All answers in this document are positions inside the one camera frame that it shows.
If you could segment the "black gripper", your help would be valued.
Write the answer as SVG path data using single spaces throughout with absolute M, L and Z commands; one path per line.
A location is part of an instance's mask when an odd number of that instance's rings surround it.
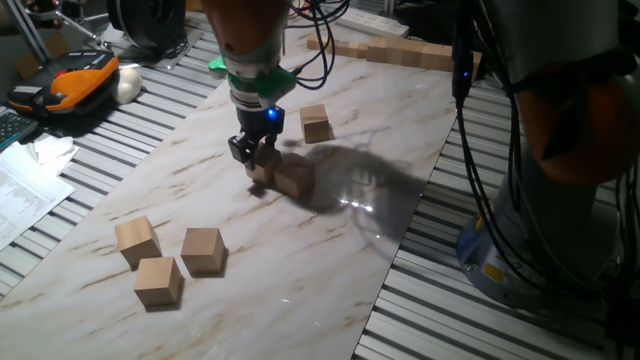
M 240 123 L 240 134 L 228 139 L 232 157 L 243 164 L 246 169 L 255 168 L 255 152 L 259 142 L 275 147 L 277 137 L 284 128 L 285 110 L 278 106 L 268 107 L 260 111 L 249 111 L 238 108 L 237 117 Z

